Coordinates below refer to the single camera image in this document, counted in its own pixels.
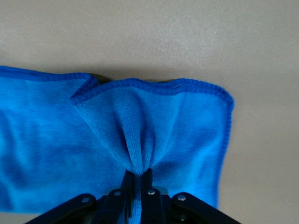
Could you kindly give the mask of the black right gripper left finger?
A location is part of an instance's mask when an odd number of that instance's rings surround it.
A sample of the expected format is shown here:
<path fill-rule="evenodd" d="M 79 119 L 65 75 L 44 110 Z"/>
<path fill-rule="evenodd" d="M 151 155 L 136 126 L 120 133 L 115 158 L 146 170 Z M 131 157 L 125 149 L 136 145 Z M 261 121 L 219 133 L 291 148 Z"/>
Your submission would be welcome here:
<path fill-rule="evenodd" d="M 126 171 L 121 186 L 96 199 L 81 194 L 37 216 L 27 224 L 127 224 L 131 216 L 134 174 Z"/>

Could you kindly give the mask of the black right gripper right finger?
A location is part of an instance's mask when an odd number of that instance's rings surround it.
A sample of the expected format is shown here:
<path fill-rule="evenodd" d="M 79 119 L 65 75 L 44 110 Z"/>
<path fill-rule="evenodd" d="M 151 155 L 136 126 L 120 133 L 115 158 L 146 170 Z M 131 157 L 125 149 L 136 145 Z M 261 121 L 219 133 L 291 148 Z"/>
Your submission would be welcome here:
<path fill-rule="evenodd" d="M 153 186 L 152 169 L 142 175 L 142 224 L 239 224 L 195 196 L 180 192 L 170 197 Z"/>

